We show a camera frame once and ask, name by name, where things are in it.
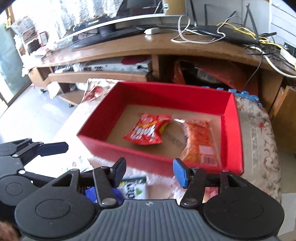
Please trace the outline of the blue wafer biscuit packet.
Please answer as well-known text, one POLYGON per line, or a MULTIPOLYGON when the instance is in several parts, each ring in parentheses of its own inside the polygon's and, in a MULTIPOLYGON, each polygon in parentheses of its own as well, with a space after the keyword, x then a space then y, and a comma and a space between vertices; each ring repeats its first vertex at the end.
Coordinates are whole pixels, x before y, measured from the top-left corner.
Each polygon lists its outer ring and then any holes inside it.
MULTIPOLYGON (((123 195, 121 194, 121 192, 117 188, 113 188, 112 190, 113 190, 114 194, 116 195, 116 198, 118 199, 119 205, 121 205, 123 202, 123 195)), ((97 196, 96 196, 96 192, 95 192, 95 187, 91 187, 89 189, 86 189, 84 191, 84 195, 88 199, 90 199, 93 203, 97 203, 97 196)))

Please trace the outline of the green white wafer packet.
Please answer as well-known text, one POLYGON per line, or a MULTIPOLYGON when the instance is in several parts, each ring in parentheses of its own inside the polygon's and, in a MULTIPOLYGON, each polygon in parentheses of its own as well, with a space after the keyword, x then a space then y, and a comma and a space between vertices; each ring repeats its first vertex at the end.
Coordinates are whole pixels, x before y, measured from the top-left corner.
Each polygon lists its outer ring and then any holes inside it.
POLYGON ((148 199, 147 179, 145 176, 125 178, 121 180, 118 190, 125 199, 148 199))

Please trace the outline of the orange snack packet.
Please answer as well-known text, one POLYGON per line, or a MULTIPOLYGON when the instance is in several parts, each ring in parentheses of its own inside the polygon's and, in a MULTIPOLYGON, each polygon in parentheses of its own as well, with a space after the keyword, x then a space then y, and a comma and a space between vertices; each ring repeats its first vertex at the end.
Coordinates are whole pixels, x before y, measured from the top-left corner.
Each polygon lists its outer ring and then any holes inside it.
POLYGON ((220 155, 213 140, 209 122, 205 120, 184 120, 175 118, 184 131, 186 145, 181 153, 183 162, 196 163, 210 167, 221 166, 220 155))

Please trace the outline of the red snack packet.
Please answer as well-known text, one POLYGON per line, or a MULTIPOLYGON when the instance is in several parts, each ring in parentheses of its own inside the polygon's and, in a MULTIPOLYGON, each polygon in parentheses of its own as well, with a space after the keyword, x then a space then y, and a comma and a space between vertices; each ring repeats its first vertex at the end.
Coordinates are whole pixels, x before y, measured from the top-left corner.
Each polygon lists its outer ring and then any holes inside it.
POLYGON ((141 146, 161 144, 162 133, 171 121, 171 115, 142 113, 133 129, 123 139, 141 146))

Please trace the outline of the red cardboard box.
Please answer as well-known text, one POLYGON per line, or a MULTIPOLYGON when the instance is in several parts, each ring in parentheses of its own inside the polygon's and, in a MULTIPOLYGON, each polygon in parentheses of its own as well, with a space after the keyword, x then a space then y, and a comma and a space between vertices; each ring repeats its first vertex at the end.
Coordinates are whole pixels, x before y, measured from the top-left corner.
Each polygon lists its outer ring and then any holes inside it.
POLYGON ((231 92, 189 85, 119 82, 104 97, 78 132, 78 138, 94 155, 108 161, 120 157, 127 165, 171 177, 173 160, 182 156, 187 136, 180 120, 206 121, 212 147, 198 147, 199 167, 210 173, 228 169, 244 171, 241 128, 235 96, 231 92), (150 134, 152 124, 142 127, 140 116, 166 115, 171 121, 162 128, 160 144, 139 145, 125 136, 132 130, 150 134))

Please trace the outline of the floral table cloth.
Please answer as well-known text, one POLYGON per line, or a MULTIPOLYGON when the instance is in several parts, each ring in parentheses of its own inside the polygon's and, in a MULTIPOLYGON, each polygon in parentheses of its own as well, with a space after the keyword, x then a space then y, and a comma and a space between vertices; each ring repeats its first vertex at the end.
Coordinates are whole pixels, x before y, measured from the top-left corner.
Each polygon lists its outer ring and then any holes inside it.
POLYGON ((94 155, 108 161, 125 157, 129 167, 173 176, 173 159, 185 148, 182 128, 171 122, 161 144, 140 146, 124 136, 140 114, 207 120, 221 161, 277 201, 281 200, 281 170, 273 129, 264 108, 231 92, 188 85, 119 82, 79 130, 78 137, 94 155))

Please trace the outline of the blue foam mat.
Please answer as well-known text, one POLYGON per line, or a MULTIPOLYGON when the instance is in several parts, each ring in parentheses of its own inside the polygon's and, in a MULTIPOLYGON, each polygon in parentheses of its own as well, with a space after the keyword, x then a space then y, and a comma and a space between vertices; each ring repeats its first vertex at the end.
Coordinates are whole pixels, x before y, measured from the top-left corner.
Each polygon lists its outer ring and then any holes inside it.
POLYGON ((221 87, 214 89, 210 88, 209 86, 202 86, 200 87, 200 90, 198 90, 198 98, 202 99, 204 103, 208 102, 211 105, 218 104, 219 106, 227 106, 231 95, 240 98, 246 98, 258 106, 263 107, 258 96, 250 94, 245 90, 239 92, 237 89, 225 90, 221 87))

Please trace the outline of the wooden side cabinet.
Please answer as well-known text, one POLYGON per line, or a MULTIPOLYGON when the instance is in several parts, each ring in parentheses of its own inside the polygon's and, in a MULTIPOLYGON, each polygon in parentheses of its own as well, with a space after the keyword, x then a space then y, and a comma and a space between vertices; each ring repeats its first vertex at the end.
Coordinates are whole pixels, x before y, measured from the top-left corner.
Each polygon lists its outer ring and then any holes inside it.
POLYGON ((281 87, 269 110, 275 141, 278 147, 295 153, 295 88, 281 87))

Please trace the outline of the red bag under stand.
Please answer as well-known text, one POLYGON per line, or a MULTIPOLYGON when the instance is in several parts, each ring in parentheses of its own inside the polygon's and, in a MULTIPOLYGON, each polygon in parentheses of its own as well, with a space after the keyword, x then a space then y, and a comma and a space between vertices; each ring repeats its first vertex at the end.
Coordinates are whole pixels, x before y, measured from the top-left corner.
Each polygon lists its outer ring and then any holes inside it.
POLYGON ((175 61, 175 84, 236 89, 258 94, 259 74, 254 66, 229 60, 183 57, 175 61))

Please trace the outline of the white set-top box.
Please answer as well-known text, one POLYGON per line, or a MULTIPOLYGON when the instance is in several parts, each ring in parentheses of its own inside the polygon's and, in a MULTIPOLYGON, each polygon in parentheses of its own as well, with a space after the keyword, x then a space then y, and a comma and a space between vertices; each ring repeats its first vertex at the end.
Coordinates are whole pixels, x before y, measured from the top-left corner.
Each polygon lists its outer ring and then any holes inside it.
POLYGON ((152 71, 152 58, 146 55, 126 56, 78 62, 56 66, 54 73, 83 71, 149 73, 152 71))

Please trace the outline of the white lace cover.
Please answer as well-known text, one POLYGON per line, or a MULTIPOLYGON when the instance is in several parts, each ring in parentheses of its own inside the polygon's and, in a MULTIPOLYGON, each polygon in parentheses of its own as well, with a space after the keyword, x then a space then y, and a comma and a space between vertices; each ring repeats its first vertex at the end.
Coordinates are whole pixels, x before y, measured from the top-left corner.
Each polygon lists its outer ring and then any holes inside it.
POLYGON ((56 23, 70 28, 102 16, 115 18, 123 1, 48 1, 56 23))

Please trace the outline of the white power adapter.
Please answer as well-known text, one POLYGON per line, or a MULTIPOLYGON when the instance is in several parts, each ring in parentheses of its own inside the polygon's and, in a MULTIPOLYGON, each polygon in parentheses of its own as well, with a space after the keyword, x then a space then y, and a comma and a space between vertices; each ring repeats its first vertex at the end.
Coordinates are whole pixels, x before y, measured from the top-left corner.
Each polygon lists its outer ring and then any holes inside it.
POLYGON ((158 27, 146 29, 144 31, 145 35, 155 35, 155 34, 158 34, 158 33, 160 33, 160 29, 158 27))

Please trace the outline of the white power strip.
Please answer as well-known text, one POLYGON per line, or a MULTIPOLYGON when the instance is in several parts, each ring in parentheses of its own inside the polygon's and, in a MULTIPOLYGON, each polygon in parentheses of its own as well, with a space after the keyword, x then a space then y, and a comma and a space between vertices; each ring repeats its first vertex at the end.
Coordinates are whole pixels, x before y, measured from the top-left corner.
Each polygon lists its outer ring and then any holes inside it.
POLYGON ((280 49, 280 55, 285 58, 288 63, 295 66, 296 65, 296 58, 293 57, 285 48, 280 49))

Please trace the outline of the black wifi router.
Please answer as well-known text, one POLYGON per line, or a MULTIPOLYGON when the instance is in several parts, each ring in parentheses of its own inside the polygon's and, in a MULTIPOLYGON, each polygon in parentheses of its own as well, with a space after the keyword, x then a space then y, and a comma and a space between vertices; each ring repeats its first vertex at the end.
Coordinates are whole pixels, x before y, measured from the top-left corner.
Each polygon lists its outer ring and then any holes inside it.
POLYGON ((269 37, 273 38, 277 32, 259 34, 249 5, 250 4, 246 6, 246 14, 243 24, 240 27, 236 27, 228 22, 234 17, 236 11, 229 16, 225 23, 218 23, 215 26, 209 25, 207 4, 204 4, 205 25, 198 25, 197 31, 203 35, 212 36, 217 39, 222 38, 226 42, 237 45, 257 45, 267 43, 269 37))

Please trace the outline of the black television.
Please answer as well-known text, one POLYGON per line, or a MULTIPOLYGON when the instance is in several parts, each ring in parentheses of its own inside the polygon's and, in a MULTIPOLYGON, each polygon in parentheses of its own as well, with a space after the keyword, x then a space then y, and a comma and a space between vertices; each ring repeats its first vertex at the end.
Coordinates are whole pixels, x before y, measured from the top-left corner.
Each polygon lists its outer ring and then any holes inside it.
POLYGON ((70 44, 72 49, 143 34, 153 24, 140 24, 140 20, 163 17, 168 5, 164 1, 122 1, 114 18, 101 16, 73 27, 73 33, 57 42, 57 48, 70 44))

